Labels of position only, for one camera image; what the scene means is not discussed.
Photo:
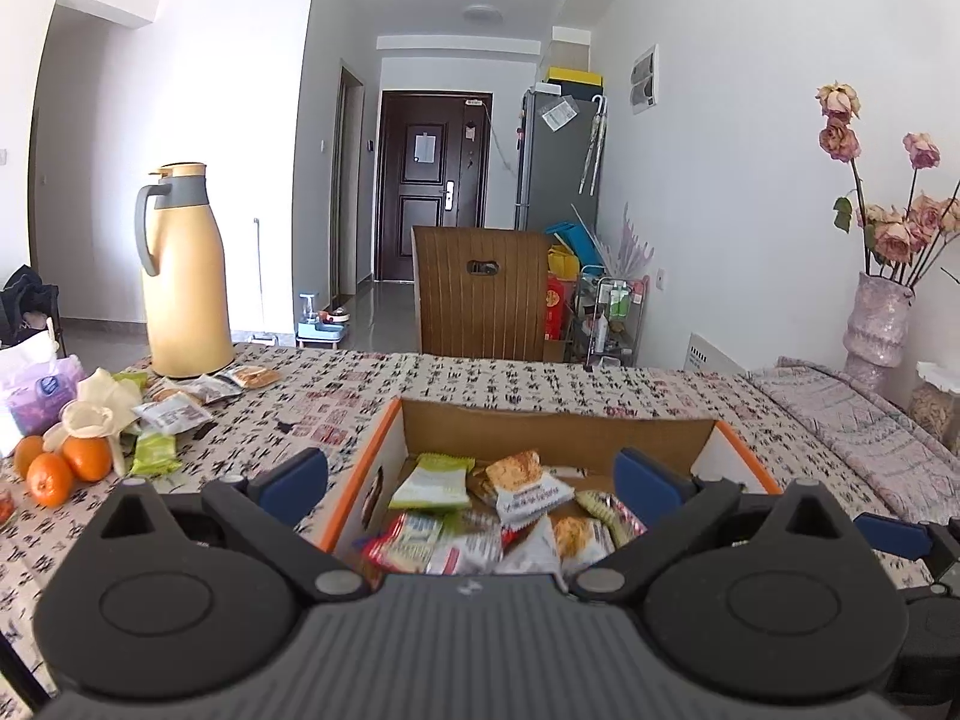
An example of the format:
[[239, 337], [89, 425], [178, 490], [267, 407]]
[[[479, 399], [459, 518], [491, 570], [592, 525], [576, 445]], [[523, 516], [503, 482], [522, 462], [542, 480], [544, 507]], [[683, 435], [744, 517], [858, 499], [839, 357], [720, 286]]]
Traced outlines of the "cracker snack packet white orange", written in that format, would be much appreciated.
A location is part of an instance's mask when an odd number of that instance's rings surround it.
[[496, 513], [511, 530], [527, 527], [574, 499], [574, 489], [547, 472], [535, 450], [496, 460], [485, 473], [493, 488]]

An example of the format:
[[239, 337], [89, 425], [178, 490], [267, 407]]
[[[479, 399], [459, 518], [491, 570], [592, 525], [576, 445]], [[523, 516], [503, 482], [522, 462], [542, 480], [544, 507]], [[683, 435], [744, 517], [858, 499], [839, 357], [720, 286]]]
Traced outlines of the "calligraphy print tablecloth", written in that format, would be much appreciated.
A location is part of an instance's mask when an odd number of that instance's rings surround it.
[[395, 397], [489, 410], [623, 419], [717, 419], [778, 483], [815, 478], [851, 515], [944, 523], [958, 514], [958, 460], [918, 422], [861, 383], [813, 362], [736, 374], [440, 358], [241, 344], [239, 362], [278, 372], [178, 445], [161, 489], [192, 493], [228, 473], [254, 476], [302, 447], [332, 463], [331, 489], [299, 531], [331, 518], [359, 450]]

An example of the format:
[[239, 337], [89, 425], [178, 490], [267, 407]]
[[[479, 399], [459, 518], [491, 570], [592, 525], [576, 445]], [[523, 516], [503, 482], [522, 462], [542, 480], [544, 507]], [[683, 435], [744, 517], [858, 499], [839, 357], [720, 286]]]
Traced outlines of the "orange cracker packet flat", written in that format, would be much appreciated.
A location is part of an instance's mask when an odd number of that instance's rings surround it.
[[255, 364], [233, 364], [218, 372], [218, 376], [229, 380], [241, 390], [260, 390], [281, 380], [281, 374], [277, 369]]

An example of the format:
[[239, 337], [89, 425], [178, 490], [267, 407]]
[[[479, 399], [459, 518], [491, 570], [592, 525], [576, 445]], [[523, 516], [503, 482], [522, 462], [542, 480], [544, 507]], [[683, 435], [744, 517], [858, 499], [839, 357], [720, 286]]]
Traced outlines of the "clear jar with grains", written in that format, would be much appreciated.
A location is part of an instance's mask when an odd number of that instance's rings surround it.
[[910, 416], [953, 455], [960, 442], [960, 374], [934, 362], [916, 364], [918, 383], [910, 398]]

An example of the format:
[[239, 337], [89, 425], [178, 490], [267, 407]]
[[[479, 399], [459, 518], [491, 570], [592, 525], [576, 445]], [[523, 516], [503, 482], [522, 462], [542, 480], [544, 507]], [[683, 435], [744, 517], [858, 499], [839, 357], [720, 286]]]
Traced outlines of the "red cardboard snack box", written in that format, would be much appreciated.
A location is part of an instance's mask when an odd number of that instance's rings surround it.
[[625, 497], [613, 471], [623, 449], [638, 450], [675, 475], [727, 478], [752, 493], [781, 491], [739, 434], [717, 419], [496, 411], [396, 398], [374, 420], [353, 465], [335, 478], [322, 501], [324, 518], [313, 541], [348, 566], [358, 566], [356, 545], [381, 532], [395, 488], [423, 452], [472, 457], [483, 466], [535, 450], [544, 465], [581, 470], [584, 475], [574, 486]]

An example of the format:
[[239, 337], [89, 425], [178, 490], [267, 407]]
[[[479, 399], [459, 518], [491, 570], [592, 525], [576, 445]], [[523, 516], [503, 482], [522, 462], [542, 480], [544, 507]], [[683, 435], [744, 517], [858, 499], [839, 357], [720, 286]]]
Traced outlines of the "green white snack packet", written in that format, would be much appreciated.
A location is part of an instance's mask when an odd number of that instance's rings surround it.
[[413, 472], [395, 489], [391, 511], [459, 511], [470, 505], [467, 475], [475, 460], [443, 454], [421, 454]]

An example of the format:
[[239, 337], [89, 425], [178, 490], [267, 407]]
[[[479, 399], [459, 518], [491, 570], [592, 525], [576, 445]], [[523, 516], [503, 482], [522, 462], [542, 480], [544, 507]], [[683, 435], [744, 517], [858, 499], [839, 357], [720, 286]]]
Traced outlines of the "orange mandarin rear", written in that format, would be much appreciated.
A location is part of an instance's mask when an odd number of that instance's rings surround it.
[[67, 437], [60, 455], [83, 483], [98, 483], [112, 472], [112, 452], [105, 437]]

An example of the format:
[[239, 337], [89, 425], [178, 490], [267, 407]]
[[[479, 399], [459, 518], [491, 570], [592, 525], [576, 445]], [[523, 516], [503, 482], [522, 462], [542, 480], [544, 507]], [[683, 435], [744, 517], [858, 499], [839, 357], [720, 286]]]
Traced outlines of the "orange mandarin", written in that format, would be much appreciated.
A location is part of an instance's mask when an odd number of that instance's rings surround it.
[[112, 472], [112, 452], [105, 437], [67, 437], [60, 455], [83, 483], [98, 483]]
[[39, 454], [29, 465], [26, 486], [32, 500], [41, 507], [55, 509], [70, 499], [75, 475], [70, 465], [57, 454]]

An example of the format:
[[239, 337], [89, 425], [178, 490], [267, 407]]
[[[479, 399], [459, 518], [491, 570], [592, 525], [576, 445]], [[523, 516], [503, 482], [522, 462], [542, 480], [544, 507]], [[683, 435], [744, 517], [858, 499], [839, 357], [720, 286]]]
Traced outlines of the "white silk flower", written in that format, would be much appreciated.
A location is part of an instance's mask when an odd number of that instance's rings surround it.
[[142, 405], [142, 386], [133, 379], [116, 379], [98, 367], [78, 383], [76, 397], [64, 406], [60, 419], [43, 435], [43, 449], [60, 452], [69, 437], [104, 439], [110, 450], [112, 471], [119, 478], [128, 475], [128, 461], [122, 452], [121, 434], [139, 419], [133, 411]]

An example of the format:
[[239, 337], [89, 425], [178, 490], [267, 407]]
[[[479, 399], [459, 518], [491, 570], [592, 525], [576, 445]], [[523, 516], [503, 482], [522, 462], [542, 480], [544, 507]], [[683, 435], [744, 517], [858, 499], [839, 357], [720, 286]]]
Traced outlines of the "pink ribbed flower vase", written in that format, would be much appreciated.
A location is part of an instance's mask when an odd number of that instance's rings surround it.
[[843, 335], [843, 371], [880, 392], [905, 354], [914, 291], [889, 278], [861, 273]]

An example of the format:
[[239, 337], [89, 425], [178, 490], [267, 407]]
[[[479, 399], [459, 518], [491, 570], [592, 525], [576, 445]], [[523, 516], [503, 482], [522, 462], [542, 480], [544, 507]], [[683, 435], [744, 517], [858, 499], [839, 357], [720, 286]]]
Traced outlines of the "orange mandarin front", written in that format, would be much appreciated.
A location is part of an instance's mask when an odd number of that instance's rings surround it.
[[29, 465], [26, 486], [32, 500], [41, 507], [55, 509], [70, 499], [75, 475], [70, 465], [57, 454], [39, 454]]

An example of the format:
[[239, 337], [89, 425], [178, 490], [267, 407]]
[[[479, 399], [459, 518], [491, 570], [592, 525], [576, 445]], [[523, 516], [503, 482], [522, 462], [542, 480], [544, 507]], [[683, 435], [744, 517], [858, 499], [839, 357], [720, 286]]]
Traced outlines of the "dried pink rose bouquet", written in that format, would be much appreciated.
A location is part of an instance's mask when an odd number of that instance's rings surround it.
[[905, 133], [905, 183], [878, 184], [862, 167], [862, 101], [857, 89], [850, 83], [825, 83], [815, 90], [814, 99], [822, 117], [818, 148], [850, 173], [850, 188], [832, 204], [833, 226], [859, 238], [866, 275], [913, 291], [958, 242], [957, 188], [937, 195], [923, 185], [923, 177], [942, 164], [939, 145], [929, 133]]

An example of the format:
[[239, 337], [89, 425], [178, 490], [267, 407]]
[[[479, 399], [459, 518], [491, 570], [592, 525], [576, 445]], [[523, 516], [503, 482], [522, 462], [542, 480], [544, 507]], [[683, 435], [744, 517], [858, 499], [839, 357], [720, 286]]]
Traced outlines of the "dark brown entrance door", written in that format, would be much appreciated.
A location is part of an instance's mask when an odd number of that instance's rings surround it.
[[488, 93], [381, 96], [374, 276], [413, 278], [413, 231], [483, 224], [490, 160]]

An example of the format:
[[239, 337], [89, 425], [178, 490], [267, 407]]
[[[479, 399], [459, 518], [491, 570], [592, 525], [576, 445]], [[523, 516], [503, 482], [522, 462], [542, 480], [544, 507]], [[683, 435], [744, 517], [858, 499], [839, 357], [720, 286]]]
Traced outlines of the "grey refrigerator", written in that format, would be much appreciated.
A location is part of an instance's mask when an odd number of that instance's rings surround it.
[[596, 226], [601, 173], [587, 159], [599, 101], [528, 91], [517, 135], [514, 227]]

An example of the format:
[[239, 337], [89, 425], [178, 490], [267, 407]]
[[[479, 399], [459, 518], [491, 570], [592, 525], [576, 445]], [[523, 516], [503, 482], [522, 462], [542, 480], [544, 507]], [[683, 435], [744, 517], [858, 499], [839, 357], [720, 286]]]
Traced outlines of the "white wall electrical panel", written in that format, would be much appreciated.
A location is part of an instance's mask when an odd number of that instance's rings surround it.
[[659, 101], [659, 46], [654, 44], [631, 67], [630, 106], [638, 115]]

